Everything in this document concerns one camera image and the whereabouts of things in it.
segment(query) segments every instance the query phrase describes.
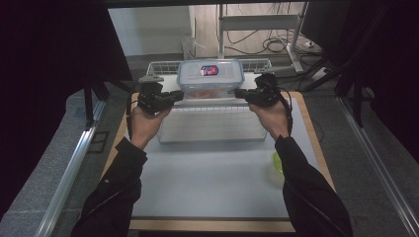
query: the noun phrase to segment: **black curtain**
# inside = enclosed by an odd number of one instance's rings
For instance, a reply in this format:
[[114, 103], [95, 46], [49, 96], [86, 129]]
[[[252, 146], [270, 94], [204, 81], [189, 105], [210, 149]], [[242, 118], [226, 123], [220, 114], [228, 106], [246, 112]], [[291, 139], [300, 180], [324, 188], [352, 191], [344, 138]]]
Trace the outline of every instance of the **black curtain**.
[[0, 6], [1, 213], [32, 173], [85, 80], [131, 80], [108, 10], [59, 1]]
[[378, 4], [389, 4], [388, 11], [363, 51], [360, 68], [352, 70], [374, 91], [377, 116], [419, 162], [419, 1], [351, 1], [341, 42], [358, 33], [332, 60], [341, 65], [350, 57]]

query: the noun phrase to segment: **hand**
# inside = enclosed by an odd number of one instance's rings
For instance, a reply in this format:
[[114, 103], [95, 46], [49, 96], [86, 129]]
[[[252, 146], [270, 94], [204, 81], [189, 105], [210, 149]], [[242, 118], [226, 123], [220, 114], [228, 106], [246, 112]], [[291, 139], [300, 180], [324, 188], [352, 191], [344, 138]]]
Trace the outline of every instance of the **hand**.
[[290, 136], [288, 133], [286, 109], [281, 101], [268, 108], [249, 104], [249, 109], [256, 114], [262, 126], [265, 127], [274, 140], [277, 140], [280, 135], [283, 138]]
[[143, 150], [148, 142], [157, 134], [160, 124], [171, 109], [151, 116], [140, 107], [134, 107], [131, 112], [131, 143]]

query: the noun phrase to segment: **black jacket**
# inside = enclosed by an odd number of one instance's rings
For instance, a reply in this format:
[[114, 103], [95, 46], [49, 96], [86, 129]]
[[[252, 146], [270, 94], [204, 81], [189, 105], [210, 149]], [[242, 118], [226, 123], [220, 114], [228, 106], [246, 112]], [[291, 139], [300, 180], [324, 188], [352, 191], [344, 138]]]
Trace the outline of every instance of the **black jacket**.
[[[310, 166], [293, 138], [275, 144], [283, 162], [284, 200], [297, 236], [352, 236], [345, 205], [324, 177]], [[111, 167], [85, 201], [72, 236], [126, 236], [132, 207], [141, 195], [146, 153], [125, 138]]]

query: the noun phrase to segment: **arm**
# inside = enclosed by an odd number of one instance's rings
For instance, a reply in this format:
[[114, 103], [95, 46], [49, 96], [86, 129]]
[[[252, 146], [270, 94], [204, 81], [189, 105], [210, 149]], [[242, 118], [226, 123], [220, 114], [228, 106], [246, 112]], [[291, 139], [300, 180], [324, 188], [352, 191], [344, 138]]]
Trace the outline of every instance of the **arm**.
[[83, 206], [71, 236], [126, 236], [132, 207], [141, 196], [142, 167], [147, 161], [143, 151], [157, 133], [170, 110], [155, 117], [139, 107], [132, 110], [132, 138], [117, 145], [114, 162]]
[[290, 137], [284, 106], [276, 103], [269, 108], [249, 108], [276, 140], [285, 176], [284, 200], [298, 236], [352, 236], [345, 205]]

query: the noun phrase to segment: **handheld controller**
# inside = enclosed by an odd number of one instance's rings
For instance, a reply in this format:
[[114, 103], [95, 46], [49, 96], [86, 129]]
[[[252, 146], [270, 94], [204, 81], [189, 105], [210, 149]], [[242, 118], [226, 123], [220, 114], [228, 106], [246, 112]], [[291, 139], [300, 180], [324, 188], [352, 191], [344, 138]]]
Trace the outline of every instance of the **handheld controller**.
[[131, 97], [138, 84], [140, 85], [140, 88], [137, 105], [151, 116], [155, 116], [161, 111], [170, 109], [175, 105], [175, 102], [183, 100], [184, 93], [180, 90], [162, 93], [161, 90], [163, 89], [163, 85], [158, 83], [161, 81], [164, 81], [164, 79], [157, 75], [145, 75], [140, 78], [138, 83], [132, 88], [129, 97], [126, 100], [126, 127], [129, 138], [131, 138]]
[[283, 103], [287, 119], [288, 131], [291, 134], [293, 129], [292, 105], [281, 94], [281, 89], [278, 87], [278, 81], [274, 74], [262, 74], [255, 79], [256, 89], [235, 89], [234, 95], [237, 99], [244, 99], [250, 104], [268, 108], [273, 106], [277, 101]]

